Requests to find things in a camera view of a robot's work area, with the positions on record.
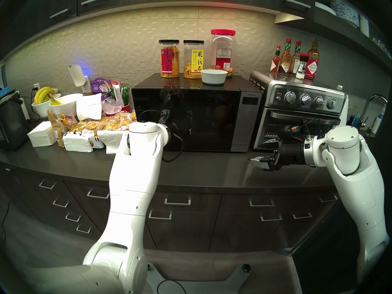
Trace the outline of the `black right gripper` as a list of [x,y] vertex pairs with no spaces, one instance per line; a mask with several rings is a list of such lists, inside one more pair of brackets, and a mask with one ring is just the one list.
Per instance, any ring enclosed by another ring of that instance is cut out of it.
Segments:
[[277,138],[273,138],[263,142],[263,147],[278,147],[274,161],[271,156],[256,156],[249,158],[248,161],[264,171],[278,171],[288,165],[307,165],[304,142],[279,141]]

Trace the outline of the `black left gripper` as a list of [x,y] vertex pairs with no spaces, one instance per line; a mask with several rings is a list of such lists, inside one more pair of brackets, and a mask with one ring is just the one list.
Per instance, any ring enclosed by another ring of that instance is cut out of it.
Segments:
[[176,123],[174,122],[169,122],[168,123],[168,128],[169,128],[169,142],[168,144],[179,144],[183,145],[183,138],[181,136],[181,129]]

